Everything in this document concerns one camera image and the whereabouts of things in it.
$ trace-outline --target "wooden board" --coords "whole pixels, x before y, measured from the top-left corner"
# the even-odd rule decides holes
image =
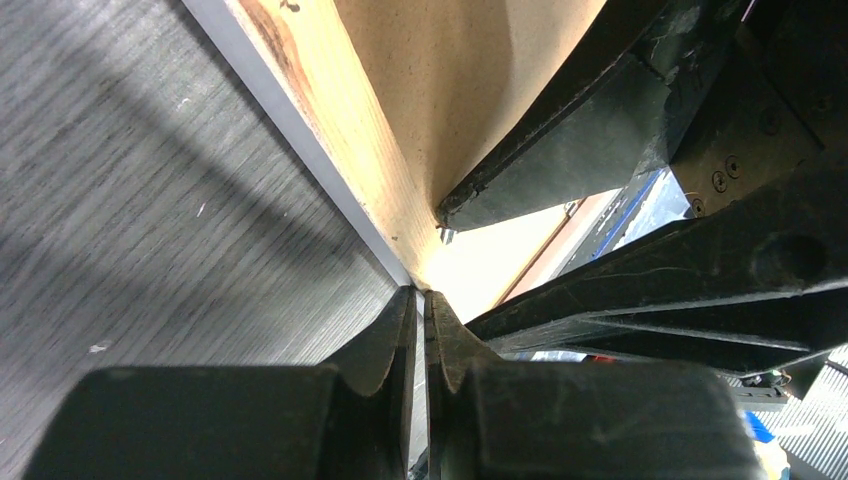
[[[540,212],[446,248],[433,206],[518,120],[603,0],[184,1],[399,283],[405,270],[470,318],[561,223]],[[493,278],[503,284],[469,293]]]

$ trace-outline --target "blue strip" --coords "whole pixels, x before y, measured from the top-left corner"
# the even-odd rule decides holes
[[[627,205],[627,210],[624,211],[624,215],[622,215],[621,218],[619,218],[618,221],[615,222],[615,225],[613,225],[612,230],[610,230],[607,236],[604,237],[604,241],[601,242],[601,246],[598,247],[598,249],[595,250],[595,253],[592,254],[593,260],[601,256],[604,249],[609,246],[610,242],[612,242],[612,239],[615,238],[616,234],[618,234],[618,231],[621,230],[621,226],[624,225],[624,222],[630,217],[630,215],[633,214],[633,210],[636,210],[636,206],[642,203],[642,199],[645,198],[645,194],[648,193],[648,190],[650,190],[651,187],[654,186],[654,183],[656,183],[657,179],[660,177],[660,173],[662,173],[662,170],[657,170],[656,172],[654,172],[651,175],[651,178],[648,179],[648,183],[646,183],[642,186],[641,189],[639,189],[639,192],[636,193],[636,196],[633,197],[633,200],[631,200],[630,204]]]

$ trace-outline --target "round hole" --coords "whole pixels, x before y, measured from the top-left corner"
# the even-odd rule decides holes
[[[827,248],[805,235],[788,235],[766,241],[754,253],[751,271],[767,285],[802,285],[812,282],[827,266]]]

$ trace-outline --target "gray edge strip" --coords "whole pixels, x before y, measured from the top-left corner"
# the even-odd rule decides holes
[[[398,285],[412,280],[223,0],[183,0],[295,153]]]

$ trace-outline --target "wooden edge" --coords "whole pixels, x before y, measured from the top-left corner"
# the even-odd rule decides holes
[[[566,217],[536,257],[527,265],[498,304],[532,290],[550,280],[557,268],[574,253],[620,189],[592,195],[582,201],[571,217]]]
[[[263,57],[261,46],[255,43],[258,34],[254,32],[251,38],[250,29],[240,23],[233,9],[239,9],[241,5],[227,0],[183,0],[183,3],[392,279],[398,285],[412,283],[399,256],[385,240],[390,237],[378,231],[366,209],[357,200],[357,193],[361,192],[352,191],[349,182],[331,158],[331,152],[325,148],[326,145],[322,145],[320,134],[316,134],[314,130],[321,126],[307,123],[304,106],[295,105],[292,99],[297,97],[286,92],[284,85],[290,79],[286,78],[279,66],[266,62],[264,57],[273,54],[266,51]],[[324,28],[336,30],[336,37],[339,36],[339,29],[344,32],[338,16],[335,19],[324,18],[320,23]],[[361,71],[361,66],[359,70],[364,78],[365,73]],[[382,112],[370,113],[382,116]]]

